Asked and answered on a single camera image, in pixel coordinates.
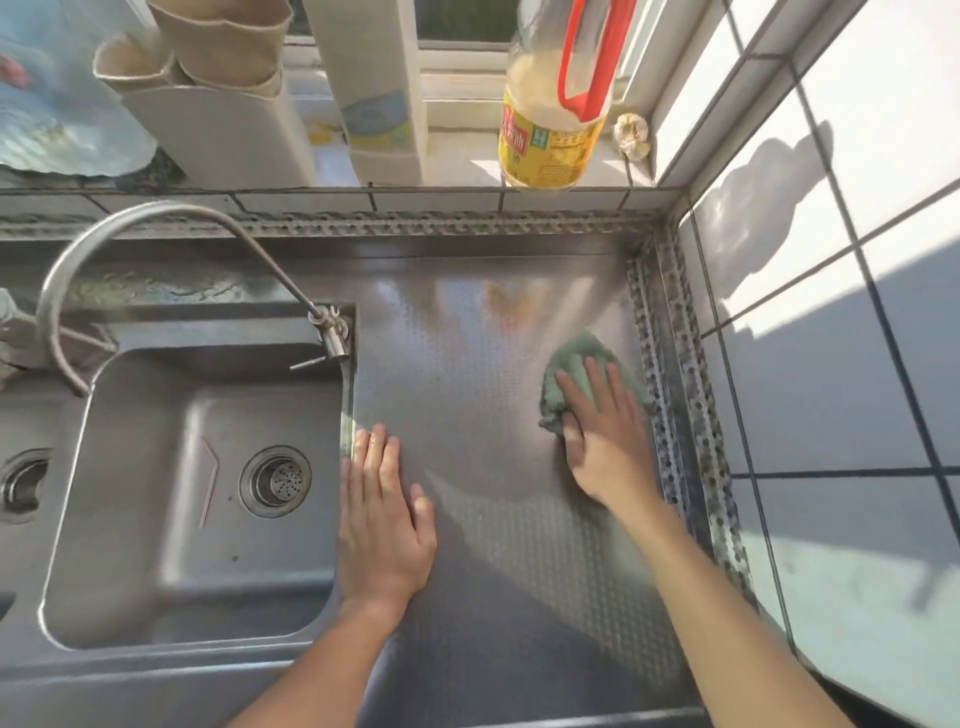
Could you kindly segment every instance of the fingers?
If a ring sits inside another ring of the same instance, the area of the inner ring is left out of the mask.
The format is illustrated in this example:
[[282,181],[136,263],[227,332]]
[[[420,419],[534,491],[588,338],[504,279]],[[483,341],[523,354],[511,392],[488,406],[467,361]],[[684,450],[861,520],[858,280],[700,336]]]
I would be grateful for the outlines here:
[[400,490],[400,441],[396,437],[387,440],[380,465],[380,492],[385,502],[396,507],[403,503]]
[[365,429],[358,429],[353,440],[353,461],[350,463],[349,487],[347,503],[350,510],[363,505],[363,466],[367,460],[367,445],[370,434]]
[[431,552],[437,550],[437,524],[433,501],[428,498],[421,486],[415,483],[410,488],[410,501],[414,510],[414,529],[421,546]]
[[610,391],[610,385],[596,359],[588,356],[584,359],[584,368],[587,370],[587,377],[590,380],[590,389],[593,390],[593,398],[597,402],[597,412],[615,412],[616,405],[613,404],[613,394]]
[[380,501],[380,466],[383,464],[383,450],[387,444],[387,428],[374,425],[367,447],[367,457],[363,464],[363,491],[367,503]]
[[573,377],[563,370],[557,372],[557,386],[564,393],[567,406],[581,423],[588,422],[590,417],[596,414],[596,407],[593,406],[593,402],[580,391],[580,387],[573,381]]
[[611,393],[613,395],[613,406],[621,417],[636,424],[634,419],[634,408],[630,402],[634,398],[634,393],[627,389],[623,381],[623,375],[620,374],[620,368],[613,362],[607,363],[607,381],[610,383]]
[[584,442],[584,431],[572,412],[564,412],[561,417],[564,423],[564,442],[566,443],[566,464],[578,468],[584,464],[587,457],[587,447]]

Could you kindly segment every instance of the cleaning rag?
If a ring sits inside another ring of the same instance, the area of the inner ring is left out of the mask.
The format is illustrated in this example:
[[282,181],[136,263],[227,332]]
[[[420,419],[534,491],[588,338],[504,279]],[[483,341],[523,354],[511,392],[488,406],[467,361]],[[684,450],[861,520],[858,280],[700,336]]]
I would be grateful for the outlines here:
[[540,426],[556,435],[564,434],[564,424],[561,422],[561,416],[570,409],[564,398],[564,393],[560,391],[560,387],[557,385],[557,372],[559,370],[567,372],[580,388],[580,391],[596,404],[596,400],[593,398],[593,390],[590,388],[587,369],[584,367],[584,358],[587,356],[596,359],[597,365],[604,376],[606,376],[607,363],[612,361],[619,368],[624,384],[634,393],[637,403],[645,408],[653,404],[653,398],[640,386],[630,371],[620,365],[616,354],[601,344],[600,340],[592,333],[584,331],[554,352],[546,365],[546,372],[543,374],[543,389],[540,394]]

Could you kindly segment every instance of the yellow bottle label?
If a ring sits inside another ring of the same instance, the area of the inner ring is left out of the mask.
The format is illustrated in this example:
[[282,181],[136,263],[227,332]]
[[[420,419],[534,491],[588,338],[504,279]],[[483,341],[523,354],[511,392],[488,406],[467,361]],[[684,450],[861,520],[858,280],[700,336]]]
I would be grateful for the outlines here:
[[497,145],[500,167],[508,177],[529,187],[570,187],[584,174],[604,118],[577,132],[557,132],[534,124],[505,96]]

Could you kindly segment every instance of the drain strainer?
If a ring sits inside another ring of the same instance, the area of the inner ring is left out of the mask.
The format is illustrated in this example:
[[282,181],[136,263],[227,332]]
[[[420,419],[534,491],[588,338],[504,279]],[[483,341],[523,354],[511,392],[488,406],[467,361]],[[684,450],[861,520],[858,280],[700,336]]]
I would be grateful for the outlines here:
[[281,445],[257,453],[240,476],[240,499],[255,516],[275,519],[303,503],[310,490],[310,464]]
[[25,450],[4,464],[0,471],[0,520],[23,523],[33,519],[50,454],[49,449]]

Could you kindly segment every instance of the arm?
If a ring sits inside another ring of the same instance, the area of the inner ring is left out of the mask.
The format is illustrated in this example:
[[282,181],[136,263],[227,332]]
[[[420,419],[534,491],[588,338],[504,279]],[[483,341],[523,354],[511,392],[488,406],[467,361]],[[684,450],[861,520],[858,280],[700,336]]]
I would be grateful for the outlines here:
[[357,432],[340,476],[339,614],[228,728],[351,728],[356,721],[373,663],[426,583],[437,550],[433,504],[415,485],[408,507],[399,453],[383,425]]
[[566,373],[557,375],[573,410],[564,415],[567,463],[646,559],[713,724],[852,728],[663,502],[644,416],[617,368],[604,377],[595,361],[585,363],[595,406]]

